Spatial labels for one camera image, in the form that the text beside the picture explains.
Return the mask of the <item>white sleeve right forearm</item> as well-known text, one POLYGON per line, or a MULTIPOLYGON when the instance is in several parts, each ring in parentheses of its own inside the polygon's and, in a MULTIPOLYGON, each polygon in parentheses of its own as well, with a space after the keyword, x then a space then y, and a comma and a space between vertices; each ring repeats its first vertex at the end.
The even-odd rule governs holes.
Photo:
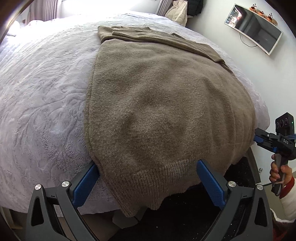
POLYGON ((280 201, 287 220, 295 221, 296 216, 296 193, 295 178, 292 177, 287 185, 281 190, 280 201))

